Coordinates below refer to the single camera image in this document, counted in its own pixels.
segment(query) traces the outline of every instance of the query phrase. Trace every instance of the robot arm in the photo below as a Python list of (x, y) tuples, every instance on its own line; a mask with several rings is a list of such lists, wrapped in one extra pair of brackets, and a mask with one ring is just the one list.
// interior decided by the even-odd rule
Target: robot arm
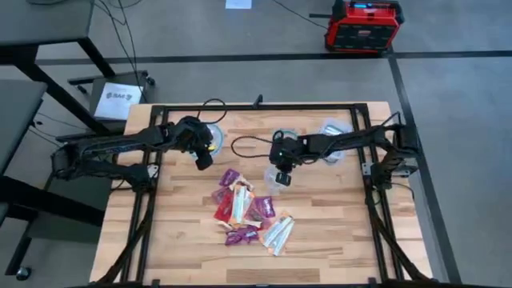
[[(393, 142), (386, 138), (388, 131), (394, 132)], [(393, 124), (372, 126), (368, 130), (340, 135), (300, 135), (297, 139), (284, 137), (284, 133), (278, 131), (273, 137), (269, 159), (280, 171), (276, 182), (288, 186), (291, 183), (289, 173), (297, 165), (312, 164), (335, 151), (369, 145), (376, 145), (387, 152), (380, 163), (373, 163), (370, 168), (373, 186), (384, 189), (390, 188), (392, 173), (403, 166), (408, 158), (414, 158), (418, 153), (414, 129), (402, 124)], [(411, 173), (416, 170), (415, 167), (408, 169)]]
[(212, 135), (205, 123), (186, 116), (178, 123), (152, 126), (132, 135), (88, 138), (65, 144), (51, 156), (52, 171), (57, 178), (71, 180), (84, 175), (123, 179), (134, 191), (142, 191), (151, 184), (152, 175), (143, 164), (121, 166), (98, 161), (106, 154), (134, 150), (180, 150), (194, 152), (198, 156), (199, 170), (208, 168), (213, 160), (209, 146)]

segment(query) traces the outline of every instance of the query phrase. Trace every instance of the gray floor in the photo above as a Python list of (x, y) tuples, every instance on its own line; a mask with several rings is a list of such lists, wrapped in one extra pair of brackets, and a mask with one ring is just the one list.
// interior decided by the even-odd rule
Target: gray floor
[[(329, 13), (332, 0), (282, 0), (307, 15)], [(509, 27), (512, 2), (492, 0), (403, 0), (406, 23), (396, 51), (512, 50)], [(146, 0), (126, 10), (139, 56), (323, 52), (324, 31), (269, 0), (253, 0), (251, 10), (225, 10), (223, 0)], [(91, 37), (106, 57), (122, 57), (110, 20), (95, 10)], [(315, 19), (325, 25), (325, 19)], [(128, 45), (127, 33), (122, 32)], [(85, 58), (78, 45), (52, 45), (38, 58)], [(512, 286), (512, 196), (508, 169), (512, 157), (508, 95), (512, 58), (399, 60), (434, 187), (446, 221), (462, 280)], [(201, 102), (211, 97), (252, 101), (388, 101), (400, 110), (387, 60), (217, 62), (139, 64), (157, 81), (155, 102)], [(97, 74), (94, 66), (44, 66), (43, 69), (80, 102), (66, 84), (70, 77)], [(129, 65), (114, 65), (118, 72)], [(0, 67), (0, 78), (25, 78)], [(41, 112), (83, 126), (53, 99)], [(40, 129), (68, 134), (80, 129), (40, 118)], [(28, 134), (8, 174), (42, 186), (50, 172), (54, 147)], [(416, 198), (434, 274), (443, 280), (429, 216)], [(0, 229), (2, 263), (12, 253), (23, 224)], [(0, 277), (2, 286), (71, 286), (87, 281), (94, 245), (36, 239), (25, 264), (36, 271), (27, 282)]]

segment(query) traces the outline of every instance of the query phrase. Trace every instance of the white paper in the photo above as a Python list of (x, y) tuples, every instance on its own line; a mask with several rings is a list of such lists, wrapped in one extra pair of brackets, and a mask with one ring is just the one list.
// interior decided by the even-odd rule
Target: white paper
[(98, 118), (127, 120), (130, 106), (139, 104), (143, 87), (106, 83), (94, 116)]
[(226, 9), (250, 9), (253, 0), (226, 0)]

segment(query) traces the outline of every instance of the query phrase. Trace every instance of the red generator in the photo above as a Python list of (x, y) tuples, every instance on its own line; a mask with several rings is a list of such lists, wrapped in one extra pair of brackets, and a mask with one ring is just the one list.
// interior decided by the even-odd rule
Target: red generator
[(396, 1), (336, 0), (326, 37), (329, 51), (381, 53), (404, 22)]

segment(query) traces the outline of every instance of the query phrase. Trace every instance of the wooden tabletop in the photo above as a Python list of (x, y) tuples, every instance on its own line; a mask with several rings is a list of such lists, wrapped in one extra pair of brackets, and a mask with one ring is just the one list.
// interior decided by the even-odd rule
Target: wooden tabletop
[[(390, 116), (387, 102), (368, 102), (368, 107), (372, 125)], [(132, 106), (127, 134), (147, 127), (150, 109), (150, 105)], [(170, 121), (188, 114), (196, 115), (171, 112)], [(213, 121), (220, 115), (205, 111), (201, 119)], [(242, 172), (255, 185), (256, 195), (267, 194), (263, 173), (269, 166), (268, 158), (237, 157), (230, 150), (234, 138), (254, 135), (270, 139), (273, 132), (283, 128), (300, 134), (317, 133), (326, 118), (351, 124), (350, 114), (344, 110), (230, 111), (218, 124), (225, 136), (222, 151), (207, 170), (198, 171), (188, 154), (167, 152), (160, 172), (144, 282), (159, 278), (167, 285), (327, 284), (366, 283), (368, 277), (378, 278), (355, 150), (347, 151), (336, 166), (318, 162), (296, 168), (291, 186), (274, 197), (276, 212), (287, 211), (296, 221), (284, 255), (270, 256), (258, 242), (225, 246), (226, 236), (213, 218), (217, 207), (210, 194), (228, 168)], [(251, 140), (240, 141), (237, 147), (241, 154), (268, 154), (270, 150), (269, 144)], [(129, 165), (141, 158), (142, 152), (125, 153), (119, 162)], [(408, 185), (404, 179), (395, 181)], [(411, 193), (396, 186), (387, 195), (398, 243), (421, 272), (431, 275)], [(104, 275), (126, 244), (133, 204), (130, 191), (116, 191), (110, 196), (91, 281)], [(137, 258), (138, 250), (132, 263), (136, 264)], [(393, 276), (387, 247), (386, 259)], [(135, 271), (132, 264), (131, 279)]]

